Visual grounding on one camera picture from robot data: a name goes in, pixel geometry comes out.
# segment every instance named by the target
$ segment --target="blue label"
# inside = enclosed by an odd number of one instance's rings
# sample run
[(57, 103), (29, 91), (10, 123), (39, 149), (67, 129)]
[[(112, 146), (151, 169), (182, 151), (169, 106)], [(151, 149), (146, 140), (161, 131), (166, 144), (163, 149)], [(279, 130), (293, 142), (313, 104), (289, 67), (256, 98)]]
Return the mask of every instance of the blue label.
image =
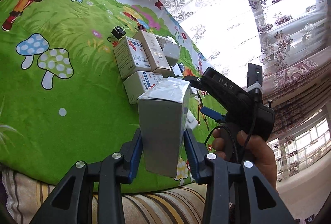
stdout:
[(134, 41), (131, 41), (133, 45), (136, 45), (136, 46), (139, 46), (139, 47), (142, 47), (142, 45), (140, 45), (139, 43), (136, 43)]
[(145, 77), (145, 79), (146, 79), (147, 86), (148, 86), (148, 88), (150, 89), (150, 88), (151, 88), (151, 84), (149, 83), (149, 80), (148, 80), (147, 74), (146, 74), (145, 72), (143, 72), (143, 74), (144, 74), (144, 77)]

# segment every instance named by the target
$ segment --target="green mushroom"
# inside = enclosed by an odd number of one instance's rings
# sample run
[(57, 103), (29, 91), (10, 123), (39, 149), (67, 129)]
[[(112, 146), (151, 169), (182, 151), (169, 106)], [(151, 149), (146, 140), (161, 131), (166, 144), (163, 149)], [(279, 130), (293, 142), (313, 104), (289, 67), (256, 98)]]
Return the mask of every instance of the green mushroom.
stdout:
[(73, 68), (69, 59), (69, 52), (63, 48), (45, 51), (38, 58), (38, 66), (46, 70), (41, 85), (45, 90), (53, 88), (54, 75), (60, 79), (69, 79), (73, 76)]

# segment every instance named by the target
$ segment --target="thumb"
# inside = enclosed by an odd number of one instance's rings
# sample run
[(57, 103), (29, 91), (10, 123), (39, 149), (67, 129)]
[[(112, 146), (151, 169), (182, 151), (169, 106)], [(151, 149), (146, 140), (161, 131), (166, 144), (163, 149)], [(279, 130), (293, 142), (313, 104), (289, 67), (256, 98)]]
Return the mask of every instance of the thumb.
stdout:
[[(248, 135), (244, 131), (240, 131), (237, 134), (237, 141), (239, 145), (242, 147), (245, 144)], [(262, 137), (258, 135), (252, 135), (248, 141), (246, 149), (250, 150), (250, 152), (256, 157), (258, 161), (263, 164), (274, 164), (275, 163), (275, 155), (274, 152), (267, 143), (262, 139)]]

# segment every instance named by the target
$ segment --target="green tablecloth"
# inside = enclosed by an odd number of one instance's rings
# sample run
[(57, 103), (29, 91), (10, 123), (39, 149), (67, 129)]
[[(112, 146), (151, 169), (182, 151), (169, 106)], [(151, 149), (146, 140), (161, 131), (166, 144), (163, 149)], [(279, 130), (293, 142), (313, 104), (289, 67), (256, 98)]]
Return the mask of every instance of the green tablecloth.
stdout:
[[(127, 36), (143, 25), (181, 45), (185, 75), (199, 76), (209, 63), (158, 0), (1, 0), (0, 162), (32, 178), (56, 184), (78, 160), (101, 161), (129, 141), (139, 126), (107, 41), (127, 25)], [(208, 94), (203, 105), (224, 109)], [(190, 110), (204, 141), (215, 122)], [(123, 192), (147, 192), (191, 182), (182, 153), (176, 179), (151, 174), (140, 163)]]

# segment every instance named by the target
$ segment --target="silver rivet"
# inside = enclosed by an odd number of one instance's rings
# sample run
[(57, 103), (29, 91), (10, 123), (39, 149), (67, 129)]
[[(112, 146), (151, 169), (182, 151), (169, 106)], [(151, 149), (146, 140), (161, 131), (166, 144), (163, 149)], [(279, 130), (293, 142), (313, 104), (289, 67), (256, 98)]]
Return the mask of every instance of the silver rivet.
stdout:
[(244, 166), (247, 168), (252, 168), (253, 164), (250, 161), (246, 161), (246, 162), (244, 162)]
[(216, 159), (216, 157), (217, 156), (214, 153), (208, 153), (207, 154), (207, 158), (210, 159), (210, 160), (214, 160), (214, 159)]
[(76, 167), (77, 168), (83, 168), (84, 166), (85, 166), (85, 162), (83, 162), (83, 161), (76, 162)]
[(122, 157), (122, 154), (119, 153), (119, 152), (115, 152), (115, 153), (112, 154), (112, 158), (113, 158), (113, 159), (119, 159), (119, 158), (121, 158), (121, 157)]

